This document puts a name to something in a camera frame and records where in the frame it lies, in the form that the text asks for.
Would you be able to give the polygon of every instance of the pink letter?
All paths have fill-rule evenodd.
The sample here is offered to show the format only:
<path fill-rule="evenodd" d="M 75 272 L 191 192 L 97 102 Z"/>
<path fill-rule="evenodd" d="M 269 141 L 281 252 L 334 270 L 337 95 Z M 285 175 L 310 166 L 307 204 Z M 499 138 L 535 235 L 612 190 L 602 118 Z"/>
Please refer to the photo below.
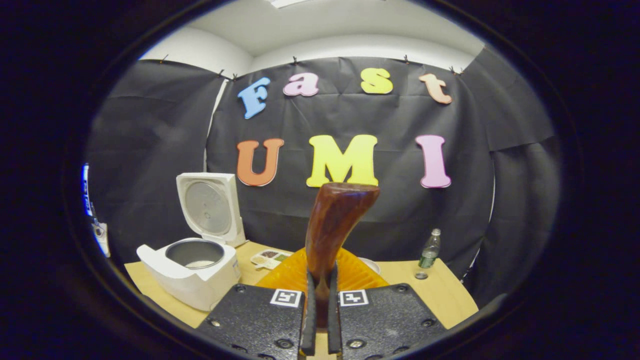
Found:
<path fill-rule="evenodd" d="M 303 72 L 302 74 L 295 74 L 289 78 L 291 83 L 288 83 L 282 92 L 289 96 L 313 96 L 318 93 L 318 75 L 312 72 Z"/>
<path fill-rule="evenodd" d="M 451 185 L 451 178 L 444 170 L 442 144 L 444 138 L 437 135 L 420 135 L 415 138 L 422 147 L 424 155 L 424 177 L 420 184 L 425 188 L 446 188 Z"/>

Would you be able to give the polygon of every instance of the foam letter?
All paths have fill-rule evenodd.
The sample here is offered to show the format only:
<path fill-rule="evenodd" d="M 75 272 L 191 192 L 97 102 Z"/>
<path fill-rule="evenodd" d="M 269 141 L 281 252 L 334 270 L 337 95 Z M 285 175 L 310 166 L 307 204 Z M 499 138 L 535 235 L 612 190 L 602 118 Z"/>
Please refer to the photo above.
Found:
<path fill-rule="evenodd" d="M 282 92 L 289 96 L 313 96 L 318 93 L 318 75 L 312 72 L 303 72 L 302 74 L 295 74 L 289 78 L 291 83 L 288 83 Z"/>
<path fill-rule="evenodd" d="M 451 96 L 445 95 L 442 92 L 442 87 L 447 86 L 444 81 L 438 80 L 434 74 L 426 74 L 419 77 L 420 81 L 424 81 L 427 85 L 427 91 L 429 95 L 433 98 L 433 100 L 439 102 L 440 104 L 450 104 L 453 99 Z"/>
<path fill-rule="evenodd" d="M 249 186 L 264 186 L 272 182 L 276 177 L 278 169 L 278 152 L 280 147 L 284 145 L 282 139 L 269 139 L 264 141 L 264 147 L 267 148 L 267 160 L 264 164 L 264 170 L 256 174 L 252 170 L 253 151 L 257 149 L 259 142 L 248 140 L 238 143 L 238 179 L 243 184 Z"/>
<path fill-rule="evenodd" d="M 330 135 L 317 135 L 309 139 L 314 147 L 314 164 L 307 186 L 319 188 L 329 183 L 324 168 L 329 169 L 333 181 L 343 182 L 351 169 L 347 183 L 378 185 L 373 176 L 373 147 L 378 139 L 373 135 L 356 135 L 344 154 Z"/>
<path fill-rule="evenodd" d="M 391 74 L 385 69 L 369 67 L 360 73 L 360 77 L 364 80 L 360 86 L 368 94 L 389 94 L 394 89 L 394 84 L 389 80 Z"/>
<path fill-rule="evenodd" d="M 262 78 L 238 93 L 238 97 L 242 98 L 244 107 L 246 108 L 246 113 L 244 114 L 245 119 L 251 118 L 267 107 L 267 105 L 260 102 L 260 100 L 267 98 L 267 89 L 265 86 L 269 85 L 270 82 L 271 80 L 269 78 Z"/>
<path fill-rule="evenodd" d="M 420 135 L 415 138 L 422 147 L 424 156 L 424 177 L 420 184 L 425 188 L 446 188 L 451 185 L 451 178 L 444 170 L 442 144 L 444 138 L 437 135 Z"/>

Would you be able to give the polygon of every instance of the white device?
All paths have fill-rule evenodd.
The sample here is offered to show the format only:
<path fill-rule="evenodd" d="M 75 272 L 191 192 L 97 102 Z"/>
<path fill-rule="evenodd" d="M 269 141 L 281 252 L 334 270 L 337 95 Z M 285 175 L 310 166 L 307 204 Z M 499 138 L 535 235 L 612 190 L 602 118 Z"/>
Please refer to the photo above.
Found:
<path fill-rule="evenodd" d="M 93 228 L 93 237 L 95 241 L 100 245 L 100 249 L 104 253 L 104 255 L 109 258 L 111 257 L 111 252 L 109 251 L 109 240 L 107 237 L 107 224 L 104 222 L 99 222 L 97 224 L 91 224 Z"/>
<path fill-rule="evenodd" d="M 137 253 L 156 281 L 176 299 L 211 311 L 240 278 L 234 247 L 245 243 L 234 174 L 184 173 L 176 178 L 182 213 L 202 238 L 186 238 Z"/>

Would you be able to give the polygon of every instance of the letter f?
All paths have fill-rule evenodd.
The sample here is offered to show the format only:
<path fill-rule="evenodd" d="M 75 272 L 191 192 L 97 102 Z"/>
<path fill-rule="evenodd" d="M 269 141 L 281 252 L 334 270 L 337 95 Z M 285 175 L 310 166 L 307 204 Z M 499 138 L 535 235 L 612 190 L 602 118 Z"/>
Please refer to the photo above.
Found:
<path fill-rule="evenodd" d="M 260 100 L 267 98 L 267 89 L 265 86 L 269 85 L 270 82 L 271 80 L 269 78 L 262 78 L 238 93 L 238 97 L 242 99 L 244 108 L 246 108 L 246 113 L 244 113 L 245 119 L 251 118 L 267 107 L 267 104 L 260 102 Z"/>

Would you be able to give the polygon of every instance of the brown object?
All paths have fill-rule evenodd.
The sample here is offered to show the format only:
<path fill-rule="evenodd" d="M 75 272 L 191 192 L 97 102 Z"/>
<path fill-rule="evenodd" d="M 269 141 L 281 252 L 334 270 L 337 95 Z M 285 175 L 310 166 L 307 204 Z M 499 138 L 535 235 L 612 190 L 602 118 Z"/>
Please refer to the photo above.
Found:
<path fill-rule="evenodd" d="M 320 187 L 305 241 L 307 266 L 316 287 L 318 327 L 326 327 L 329 281 L 338 250 L 379 194 L 380 188 L 373 185 L 328 183 Z"/>

